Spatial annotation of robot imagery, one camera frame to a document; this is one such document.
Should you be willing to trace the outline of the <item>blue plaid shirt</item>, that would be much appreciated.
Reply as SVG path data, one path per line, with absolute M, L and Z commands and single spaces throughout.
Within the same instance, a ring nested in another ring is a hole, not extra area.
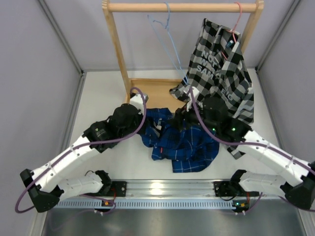
M 203 128 L 193 125 L 180 131 L 171 126 L 173 114 L 168 108 L 147 109 L 144 146 L 152 149 L 154 161 L 172 161 L 173 173 L 196 173 L 206 169 L 219 152 L 219 142 L 212 139 Z

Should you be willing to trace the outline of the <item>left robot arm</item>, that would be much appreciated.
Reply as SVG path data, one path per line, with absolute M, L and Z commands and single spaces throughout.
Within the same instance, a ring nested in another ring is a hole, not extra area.
M 111 192 L 112 180 L 104 170 L 79 178 L 67 175 L 105 150 L 113 148 L 140 131 L 146 116 L 146 104 L 123 104 L 106 120 L 91 124 L 65 151 L 40 168 L 25 169 L 20 177 L 26 187 L 33 208 L 42 213 L 60 201 L 80 195 L 106 196 Z

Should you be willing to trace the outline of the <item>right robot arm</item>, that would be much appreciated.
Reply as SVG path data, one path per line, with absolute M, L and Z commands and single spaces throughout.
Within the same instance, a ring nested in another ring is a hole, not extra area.
M 231 177 L 229 190 L 263 192 L 277 195 L 297 208 L 311 211 L 315 200 L 315 164 L 301 160 L 262 138 L 251 126 L 232 118 L 218 98 L 208 97 L 201 105 L 189 102 L 178 108 L 170 124 L 179 130 L 193 125 L 222 144 L 248 154 L 274 171 L 274 175 L 237 170 Z

